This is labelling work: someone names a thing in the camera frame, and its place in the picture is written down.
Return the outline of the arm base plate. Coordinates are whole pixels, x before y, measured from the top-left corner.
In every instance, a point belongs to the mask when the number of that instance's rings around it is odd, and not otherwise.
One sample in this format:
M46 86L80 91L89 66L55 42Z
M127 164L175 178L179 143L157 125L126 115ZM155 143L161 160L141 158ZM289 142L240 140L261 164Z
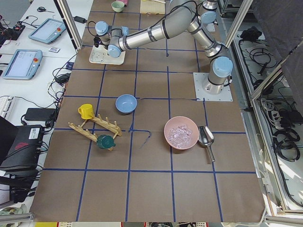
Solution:
M214 23L205 24L206 29L210 33L215 33L215 26Z
M194 72L194 86L198 101L232 102L230 86L214 85L208 81L209 73Z

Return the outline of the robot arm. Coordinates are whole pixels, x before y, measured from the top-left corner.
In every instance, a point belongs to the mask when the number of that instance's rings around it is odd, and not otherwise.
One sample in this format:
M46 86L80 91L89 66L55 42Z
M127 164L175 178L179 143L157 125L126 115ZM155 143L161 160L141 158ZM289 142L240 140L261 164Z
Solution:
M201 22L210 24L216 20L217 0L204 0L199 8Z
M231 78L232 61L226 56L228 48L217 42L205 25L215 20L217 1L172 0L169 13L154 25L129 34L125 26L109 26L105 21L95 24L94 47L103 47L111 58L118 58L127 51L142 45L171 39L188 31L201 45L210 59L210 72L202 88L211 95L222 92L225 81Z

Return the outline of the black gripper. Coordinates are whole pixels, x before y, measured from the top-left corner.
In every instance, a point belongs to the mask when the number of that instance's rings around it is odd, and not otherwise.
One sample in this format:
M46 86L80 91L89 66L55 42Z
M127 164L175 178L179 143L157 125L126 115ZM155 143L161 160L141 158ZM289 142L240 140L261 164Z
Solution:
M104 37L104 36L95 36L94 39L94 46L96 48L102 46L103 48L105 48L106 50L108 50L108 46L109 46L109 38L108 37Z

